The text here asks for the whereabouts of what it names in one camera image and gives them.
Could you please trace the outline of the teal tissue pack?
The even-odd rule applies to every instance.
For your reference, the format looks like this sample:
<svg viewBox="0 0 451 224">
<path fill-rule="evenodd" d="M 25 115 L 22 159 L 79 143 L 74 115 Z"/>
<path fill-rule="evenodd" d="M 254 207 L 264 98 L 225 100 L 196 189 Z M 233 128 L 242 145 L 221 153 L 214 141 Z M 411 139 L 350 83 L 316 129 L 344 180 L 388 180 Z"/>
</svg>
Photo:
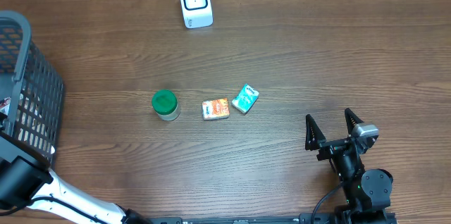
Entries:
<svg viewBox="0 0 451 224">
<path fill-rule="evenodd" d="M 246 114 L 259 98 L 259 92 L 245 84 L 239 94 L 232 100 L 232 105 L 241 113 Z"/>
</svg>

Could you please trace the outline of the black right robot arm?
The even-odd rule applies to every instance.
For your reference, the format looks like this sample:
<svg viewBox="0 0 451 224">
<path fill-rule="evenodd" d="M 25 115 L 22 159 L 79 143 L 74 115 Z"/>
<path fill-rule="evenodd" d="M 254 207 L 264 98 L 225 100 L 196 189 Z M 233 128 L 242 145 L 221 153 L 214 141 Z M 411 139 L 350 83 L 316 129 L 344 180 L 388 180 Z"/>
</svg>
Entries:
<svg viewBox="0 0 451 224">
<path fill-rule="evenodd" d="M 327 160 L 338 176 L 339 184 L 323 196 L 311 213 L 299 215 L 300 223 L 336 224 L 388 224 L 396 223 L 394 213 L 386 209 L 391 205 L 393 176 L 384 169 L 366 170 L 361 155 L 376 142 L 379 129 L 365 123 L 350 109 L 345 109 L 348 135 L 328 141 L 311 115 L 306 115 L 307 151 L 318 151 L 319 161 Z M 346 204 L 335 207 L 332 213 L 318 213 L 322 203 L 342 189 Z"/>
</svg>

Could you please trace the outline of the orange tissue pack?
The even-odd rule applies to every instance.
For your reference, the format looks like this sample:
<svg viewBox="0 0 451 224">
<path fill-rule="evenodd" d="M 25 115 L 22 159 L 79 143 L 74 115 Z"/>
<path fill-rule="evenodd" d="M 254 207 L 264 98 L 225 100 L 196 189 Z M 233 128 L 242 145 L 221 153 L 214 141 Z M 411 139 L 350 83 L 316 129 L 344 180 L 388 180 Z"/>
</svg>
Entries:
<svg viewBox="0 0 451 224">
<path fill-rule="evenodd" d="M 204 120 L 218 120 L 230 115 L 228 99 L 215 99 L 202 102 L 202 116 Z"/>
</svg>

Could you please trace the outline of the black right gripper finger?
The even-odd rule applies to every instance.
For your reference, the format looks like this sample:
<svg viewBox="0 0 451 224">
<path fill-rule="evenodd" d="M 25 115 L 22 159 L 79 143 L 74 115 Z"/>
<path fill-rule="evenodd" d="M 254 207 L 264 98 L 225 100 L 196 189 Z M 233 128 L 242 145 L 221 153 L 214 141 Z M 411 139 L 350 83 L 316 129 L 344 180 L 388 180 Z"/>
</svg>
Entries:
<svg viewBox="0 0 451 224">
<path fill-rule="evenodd" d="M 360 119 L 350 108 L 345 109 L 345 119 L 347 123 L 348 134 L 351 135 L 354 127 L 364 121 Z"/>
<path fill-rule="evenodd" d="M 306 115 L 306 150 L 317 150 L 321 148 L 321 145 L 326 142 L 326 137 L 316 124 L 315 120 L 310 114 Z"/>
</svg>

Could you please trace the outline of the green lid clear jar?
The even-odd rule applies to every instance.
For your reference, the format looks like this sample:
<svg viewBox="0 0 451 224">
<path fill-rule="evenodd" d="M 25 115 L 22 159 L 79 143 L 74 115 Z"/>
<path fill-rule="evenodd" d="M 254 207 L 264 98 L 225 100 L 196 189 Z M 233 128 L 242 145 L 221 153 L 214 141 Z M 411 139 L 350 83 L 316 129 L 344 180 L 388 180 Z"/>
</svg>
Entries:
<svg viewBox="0 0 451 224">
<path fill-rule="evenodd" d="M 175 120 L 180 115 L 178 99 L 176 95 L 168 89 L 161 89 L 153 95 L 152 108 L 157 116 L 164 121 Z"/>
</svg>

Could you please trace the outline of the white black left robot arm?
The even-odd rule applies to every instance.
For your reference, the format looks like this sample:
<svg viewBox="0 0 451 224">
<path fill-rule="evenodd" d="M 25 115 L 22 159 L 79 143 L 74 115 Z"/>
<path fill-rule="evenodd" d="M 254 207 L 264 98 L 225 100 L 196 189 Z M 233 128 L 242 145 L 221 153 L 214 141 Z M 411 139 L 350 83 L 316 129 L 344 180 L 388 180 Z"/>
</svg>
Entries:
<svg viewBox="0 0 451 224">
<path fill-rule="evenodd" d="M 150 224 L 132 209 L 94 198 L 62 180 L 32 147 L 1 133 L 1 215 L 25 208 L 74 223 Z"/>
</svg>

